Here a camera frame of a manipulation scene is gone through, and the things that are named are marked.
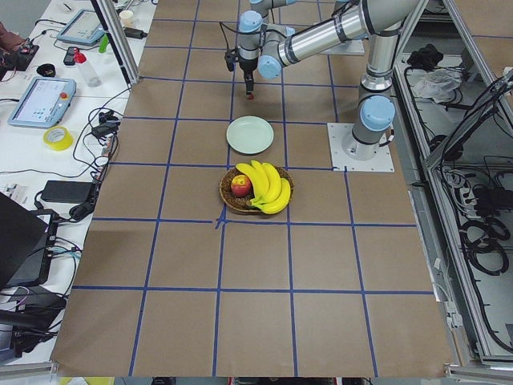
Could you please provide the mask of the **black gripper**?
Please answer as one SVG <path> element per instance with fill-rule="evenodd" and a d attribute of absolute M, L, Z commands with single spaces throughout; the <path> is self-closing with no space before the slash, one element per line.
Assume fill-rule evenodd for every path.
<path fill-rule="evenodd" d="M 245 95 L 254 94 L 253 72 L 257 68 L 257 59 L 246 58 L 238 48 L 228 49 L 224 53 L 224 61 L 228 71 L 234 72 L 238 63 L 244 74 Z"/>

